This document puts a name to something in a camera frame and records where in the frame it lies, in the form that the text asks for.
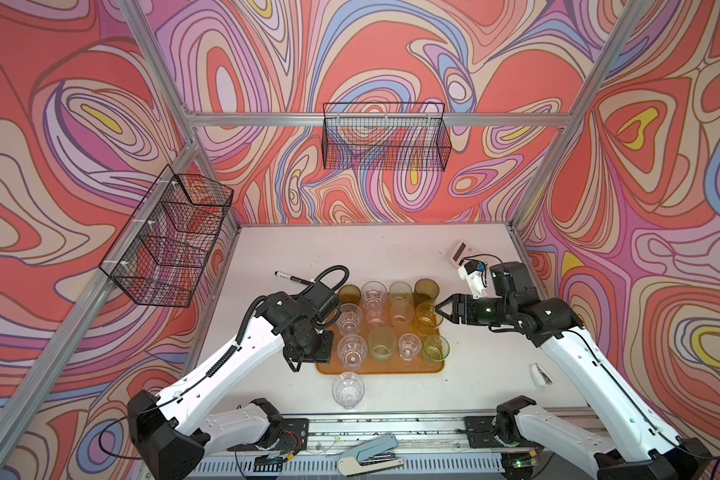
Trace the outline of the pink textured glass front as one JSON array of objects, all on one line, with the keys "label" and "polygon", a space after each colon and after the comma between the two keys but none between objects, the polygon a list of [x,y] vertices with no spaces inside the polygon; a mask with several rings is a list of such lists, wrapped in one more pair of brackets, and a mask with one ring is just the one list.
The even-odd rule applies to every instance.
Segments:
[{"label": "pink textured glass front", "polygon": [[415,316],[415,309],[412,304],[404,299],[394,299],[390,303],[389,318],[390,324],[398,330],[407,328]]}]

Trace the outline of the yellow faceted glass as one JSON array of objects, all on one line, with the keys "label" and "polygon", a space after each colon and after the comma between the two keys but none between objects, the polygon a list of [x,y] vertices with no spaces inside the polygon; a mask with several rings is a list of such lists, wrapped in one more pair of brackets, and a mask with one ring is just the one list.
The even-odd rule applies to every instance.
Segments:
[{"label": "yellow faceted glass", "polygon": [[436,313],[435,304],[431,301],[422,302],[415,309],[413,326],[416,334],[422,338],[438,334],[442,321],[443,318]]}]

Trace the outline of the pink ribbed glass top row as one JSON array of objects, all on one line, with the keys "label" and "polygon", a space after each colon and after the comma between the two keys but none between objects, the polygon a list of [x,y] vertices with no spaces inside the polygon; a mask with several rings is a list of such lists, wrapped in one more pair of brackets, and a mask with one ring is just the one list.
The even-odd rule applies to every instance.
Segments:
[{"label": "pink ribbed glass top row", "polygon": [[371,306],[365,309],[365,321],[370,329],[389,324],[388,309],[385,306]]}]

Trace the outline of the bright green faceted glass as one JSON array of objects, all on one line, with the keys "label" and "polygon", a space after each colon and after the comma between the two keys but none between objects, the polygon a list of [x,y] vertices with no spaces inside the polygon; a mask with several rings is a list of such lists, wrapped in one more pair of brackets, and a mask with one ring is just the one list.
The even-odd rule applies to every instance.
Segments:
[{"label": "bright green faceted glass", "polygon": [[421,356],[425,363],[432,366],[441,365],[450,354],[450,344],[441,335],[429,335],[422,342]]}]

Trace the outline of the pale green glass front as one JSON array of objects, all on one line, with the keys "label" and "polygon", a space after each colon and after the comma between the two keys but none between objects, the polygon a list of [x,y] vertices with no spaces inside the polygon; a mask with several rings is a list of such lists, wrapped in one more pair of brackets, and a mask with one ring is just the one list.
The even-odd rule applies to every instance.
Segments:
[{"label": "pale green glass front", "polygon": [[376,327],[367,337],[369,353],[377,363],[389,361],[396,352],[398,334],[389,327]]}]

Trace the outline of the olive brown textured glass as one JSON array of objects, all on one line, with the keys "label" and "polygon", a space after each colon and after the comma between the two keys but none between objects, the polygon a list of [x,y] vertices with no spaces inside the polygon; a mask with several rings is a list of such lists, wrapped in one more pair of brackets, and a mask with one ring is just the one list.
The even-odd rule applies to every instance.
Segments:
[{"label": "olive brown textured glass", "polygon": [[431,278],[421,278],[416,281],[413,289],[414,305],[426,302],[435,302],[440,295],[439,284]]}]

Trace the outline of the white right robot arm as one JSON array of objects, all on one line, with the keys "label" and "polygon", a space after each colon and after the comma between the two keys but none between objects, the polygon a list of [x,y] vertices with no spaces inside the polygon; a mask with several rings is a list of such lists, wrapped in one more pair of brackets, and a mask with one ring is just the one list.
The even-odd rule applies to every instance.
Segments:
[{"label": "white right robot arm", "polygon": [[594,479],[699,479],[717,462],[703,442],[681,435],[636,393],[559,298],[520,305],[510,297],[454,294],[435,307],[455,325],[519,333],[551,359],[605,427],[595,435],[516,396],[496,408],[496,442],[540,444]]}]

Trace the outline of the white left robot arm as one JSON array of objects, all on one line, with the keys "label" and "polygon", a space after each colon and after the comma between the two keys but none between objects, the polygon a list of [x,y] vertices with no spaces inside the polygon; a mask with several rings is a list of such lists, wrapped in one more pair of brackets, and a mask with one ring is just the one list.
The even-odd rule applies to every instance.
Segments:
[{"label": "white left robot arm", "polygon": [[287,347],[297,350],[297,371],[319,352],[323,330],[340,305],[327,289],[255,298],[235,337],[204,363],[157,394],[145,390],[128,403],[130,441],[156,479],[184,479],[207,456],[237,446],[265,450],[283,436],[282,416],[257,398],[224,414],[214,413],[228,392],[263,361]]}]

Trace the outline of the olive glass front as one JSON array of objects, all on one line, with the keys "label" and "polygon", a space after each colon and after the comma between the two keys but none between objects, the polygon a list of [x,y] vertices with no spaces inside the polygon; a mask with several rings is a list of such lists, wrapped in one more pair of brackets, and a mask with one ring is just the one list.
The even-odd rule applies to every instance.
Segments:
[{"label": "olive glass front", "polygon": [[343,285],[337,295],[341,304],[359,305],[361,301],[361,289],[353,284]]}]

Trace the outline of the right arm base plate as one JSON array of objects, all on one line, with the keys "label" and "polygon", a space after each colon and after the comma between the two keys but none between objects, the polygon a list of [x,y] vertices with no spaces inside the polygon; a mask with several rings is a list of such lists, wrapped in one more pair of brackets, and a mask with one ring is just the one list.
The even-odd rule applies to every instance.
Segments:
[{"label": "right arm base plate", "polygon": [[461,430],[471,448],[527,448],[543,451],[544,447],[523,437],[514,420],[504,415],[466,416]]}]

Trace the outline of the pale green textured glass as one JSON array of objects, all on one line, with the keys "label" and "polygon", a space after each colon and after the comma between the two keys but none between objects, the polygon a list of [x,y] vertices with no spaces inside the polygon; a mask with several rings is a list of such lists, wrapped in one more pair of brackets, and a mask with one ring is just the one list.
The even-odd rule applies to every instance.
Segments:
[{"label": "pale green textured glass", "polygon": [[402,300],[409,304],[413,303],[413,290],[409,283],[405,281],[395,281],[388,289],[388,296],[391,301]]}]

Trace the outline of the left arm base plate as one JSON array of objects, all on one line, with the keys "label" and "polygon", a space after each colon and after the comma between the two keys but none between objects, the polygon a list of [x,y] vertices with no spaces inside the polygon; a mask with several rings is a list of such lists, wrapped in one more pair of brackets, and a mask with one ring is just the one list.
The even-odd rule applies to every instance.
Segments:
[{"label": "left arm base plate", "polygon": [[306,417],[285,418],[275,427],[270,427],[258,442],[237,445],[228,448],[228,451],[238,460],[244,453],[255,454],[250,470],[274,471],[306,449],[308,433],[309,420]]}]

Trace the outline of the small clear glass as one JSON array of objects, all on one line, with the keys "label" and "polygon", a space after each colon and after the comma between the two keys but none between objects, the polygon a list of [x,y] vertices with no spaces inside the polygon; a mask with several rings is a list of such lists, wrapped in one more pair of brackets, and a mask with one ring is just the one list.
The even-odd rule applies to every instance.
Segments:
[{"label": "small clear glass", "polygon": [[414,333],[406,333],[398,339],[398,353],[404,362],[412,362],[421,352],[421,338]]}]

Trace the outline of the clear faceted glass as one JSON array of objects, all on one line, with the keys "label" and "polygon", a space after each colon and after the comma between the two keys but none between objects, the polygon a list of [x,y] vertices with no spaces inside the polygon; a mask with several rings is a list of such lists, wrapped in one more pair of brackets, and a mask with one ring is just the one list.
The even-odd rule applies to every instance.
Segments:
[{"label": "clear faceted glass", "polygon": [[361,288],[361,302],[366,312],[382,312],[387,298],[387,287],[379,281],[368,281]]}]

